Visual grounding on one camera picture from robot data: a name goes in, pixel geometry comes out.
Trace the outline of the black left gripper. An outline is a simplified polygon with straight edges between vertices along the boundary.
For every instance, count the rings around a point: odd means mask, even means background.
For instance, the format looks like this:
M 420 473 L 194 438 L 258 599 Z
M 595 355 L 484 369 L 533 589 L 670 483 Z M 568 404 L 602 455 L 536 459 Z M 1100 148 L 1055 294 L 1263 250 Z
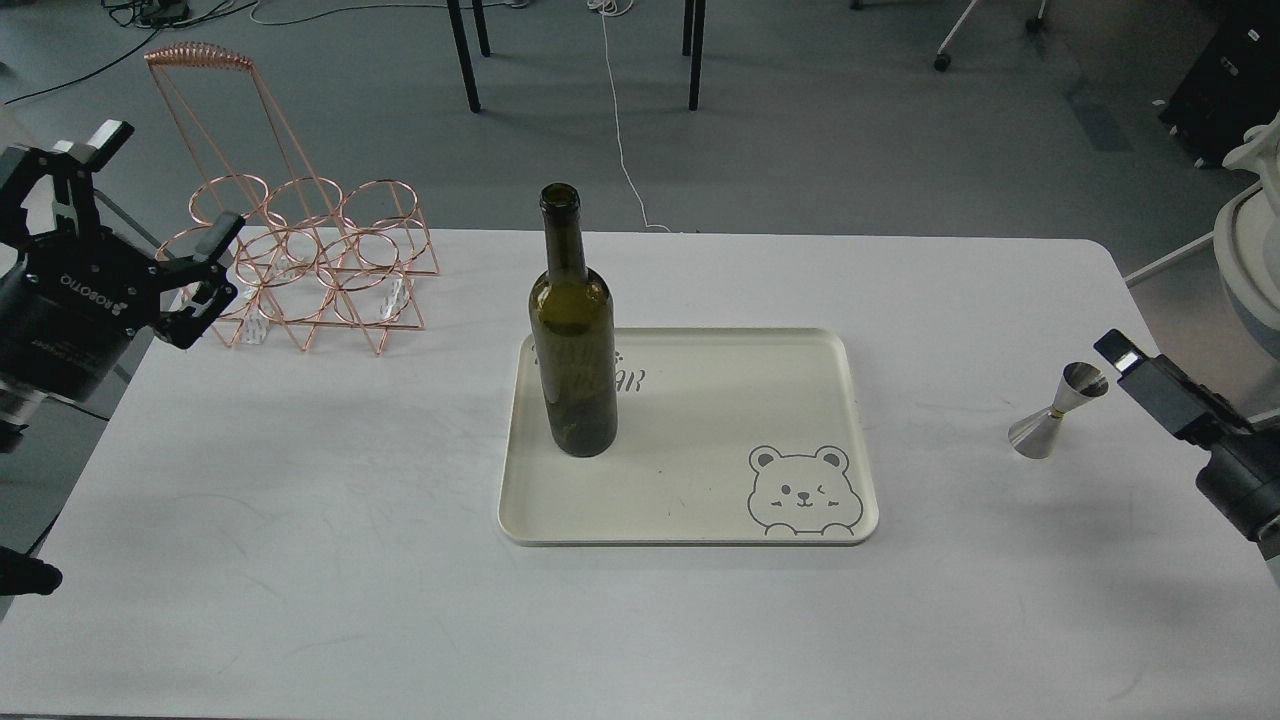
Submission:
M 150 322 L 157 340 L 189 348 L 238 295 L 228 269 L 241 214 L 221 213 L 186 255 L 157 260 L 102 225 L 93 176 L 133 133 L 128 122 L 105 120 L 84 142 L 3 151 L 3 260 L 17 263 L 3 277 L 10 386 L 87 400 Z M 189 296 L 159 313 L 169 290 Z

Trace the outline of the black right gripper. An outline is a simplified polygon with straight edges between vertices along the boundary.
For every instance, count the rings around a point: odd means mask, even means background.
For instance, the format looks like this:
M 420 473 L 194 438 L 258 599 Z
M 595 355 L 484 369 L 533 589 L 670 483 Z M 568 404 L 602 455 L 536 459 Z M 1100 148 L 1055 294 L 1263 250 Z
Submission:
M 1119 386 L 1170 436 L 1210 448 L 1197 489 L 1242 536 L 1260 543 L 1277 523 L 1277 432 L 1249 434 L 1249 421 L 1225 397 L 1167 356 L 1144 354 L 1117 329 L 1106 332 L 1093 347 L 1120 373 Z

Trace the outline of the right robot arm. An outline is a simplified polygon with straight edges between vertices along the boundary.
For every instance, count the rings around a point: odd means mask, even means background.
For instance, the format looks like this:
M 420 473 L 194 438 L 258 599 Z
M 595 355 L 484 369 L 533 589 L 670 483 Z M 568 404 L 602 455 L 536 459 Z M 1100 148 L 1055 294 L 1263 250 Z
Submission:
M 1165 355 L 1149 356 L 1119 329 L 1094 350 L 1119 386 L 1170 436 L 1208 452 L 1196 488 L 1251 543 L 1279 578 L 1277 427 L 1260 427 Z

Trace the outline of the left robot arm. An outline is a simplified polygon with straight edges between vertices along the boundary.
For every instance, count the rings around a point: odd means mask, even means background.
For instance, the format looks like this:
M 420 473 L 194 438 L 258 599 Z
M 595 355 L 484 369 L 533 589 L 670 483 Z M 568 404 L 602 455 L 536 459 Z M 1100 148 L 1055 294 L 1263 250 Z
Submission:
M 221 213 L 187 254 L 143 252 L 106 225 L 93 178 L 131 138 L 106 120 L 84 142 L 3 152 L 3 454 L 20 451 L 47 401 L 87 400 L 142 329 L 189 348 L 238 297 L 233 245 L 244 218 Z

